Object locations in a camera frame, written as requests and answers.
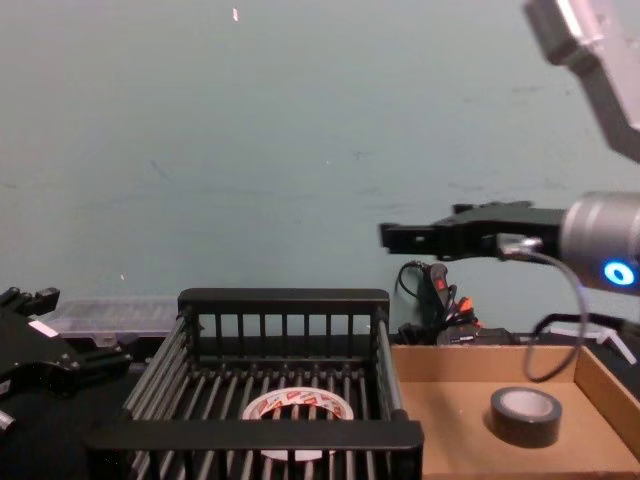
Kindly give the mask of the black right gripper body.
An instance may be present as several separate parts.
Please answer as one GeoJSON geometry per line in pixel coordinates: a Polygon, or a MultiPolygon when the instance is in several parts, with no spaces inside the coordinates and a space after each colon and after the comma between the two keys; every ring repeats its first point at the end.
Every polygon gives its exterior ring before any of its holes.
{"type": "Polygon", "coordinates": [[[537,252],[560,257],[560,230],[563,209],[537,208],[509,217],[471,217],[473,225],[467,235],[469,254],[473,257],[498,257],[499,247],[517,237],[538,239],[537,252]]]}

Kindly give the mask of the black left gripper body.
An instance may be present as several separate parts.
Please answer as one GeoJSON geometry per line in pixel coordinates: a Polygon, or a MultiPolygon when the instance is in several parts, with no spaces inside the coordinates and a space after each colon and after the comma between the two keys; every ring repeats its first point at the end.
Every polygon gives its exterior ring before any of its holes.
{"type": "Polygon", "coordinates": [[[53,329],[1,313],[1,396],[42,390],[67,396],[77,387],[78,356],[53,329]]]}

